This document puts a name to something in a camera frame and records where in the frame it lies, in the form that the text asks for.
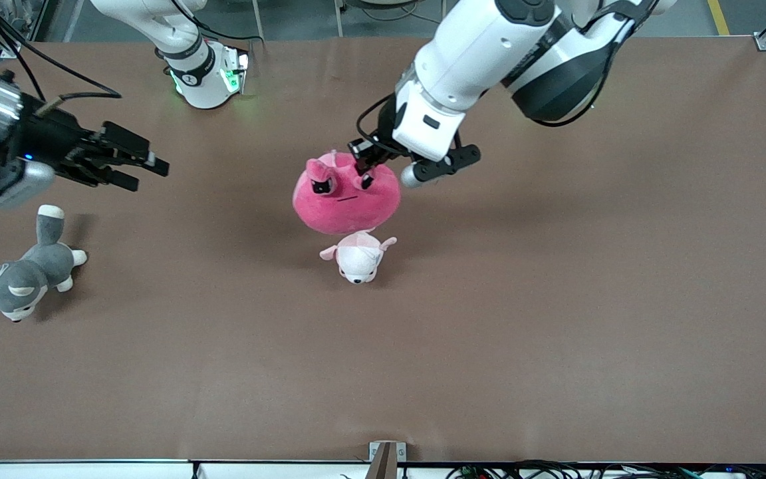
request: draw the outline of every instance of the white robot link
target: white robot link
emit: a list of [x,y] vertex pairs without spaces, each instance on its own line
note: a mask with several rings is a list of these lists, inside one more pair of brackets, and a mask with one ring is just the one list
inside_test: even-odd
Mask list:
[[247,52],[206,40],[191,20],[207,0],[91,0],[103,15],[155,43],[179,92],[195,108],[221,106],[243,88]]
[[562,126],[598,96],[620,46],[648,16],[675,0],[576,0],[572,18],[553,0],[460,0],[402,74],[395,92],[375,107],[377,129],[349,143],[364,174],[398,156],[413,158],[406,187],[471,166],[477,146],[457,130],[489,88],[501,82],[528,118]]

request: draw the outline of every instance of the gray and white stuffed animal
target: gray and white stuffed animal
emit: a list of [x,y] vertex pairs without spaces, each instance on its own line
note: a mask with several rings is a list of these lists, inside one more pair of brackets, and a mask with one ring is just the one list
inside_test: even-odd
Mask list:
[[88,261],[88,255],[58,242],[63,233],[63,210],[43,204],[37,210],[37,244],[19,261],[0,266],[0,312],[10,321],[22,321],[33,313],[49,288],[60,292],[72,288],[70,272]]

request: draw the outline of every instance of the plush toy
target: plush toy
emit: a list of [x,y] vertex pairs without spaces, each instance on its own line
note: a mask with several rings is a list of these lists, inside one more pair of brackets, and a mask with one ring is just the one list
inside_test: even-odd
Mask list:
[[64,232],[64,212],[45,204],[37,210],[37,244],[19,261],[0,266],[0,312],[10,321],[27,318],[54,287],[60,292],[72,288],[73,267],[88,261],[81,249],[59,243]]
[[330,261],[335,258],[338,273],[357,285],[371,282],[377,276],[377,267],[383,259],[383,253],[398,239],[390,238],[380,243],[370,231],[350,234],[338,245],[331,246],[320,253],[321,259]]
[[377,228],[398,209],[401,187],[385,164],[363,176],[350,154],[329,152],[307,161],[292,196],[297,215],[324,234],[351,234]]

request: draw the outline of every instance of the brown table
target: brown table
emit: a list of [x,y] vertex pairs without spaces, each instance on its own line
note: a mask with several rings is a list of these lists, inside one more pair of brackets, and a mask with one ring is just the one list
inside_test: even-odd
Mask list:
[[[291,191],[421,44],[268,43],[254,95],[215,111],[148,43],[43,46],[125,95],[68,104],[82,125],[127,125],[171,175],[58,181],[0,212],[0,263],[42,203],[90,254],[37,317],[0,315],[0,458],[352,458],[391,438],[411,460],[766,462],[766,53],[634,39],[556,130],[491,91],[462,128],[484,160],[405,192],[379,229],[398,245],[353,286]],[[47,94],[84,88],[33,65]]]

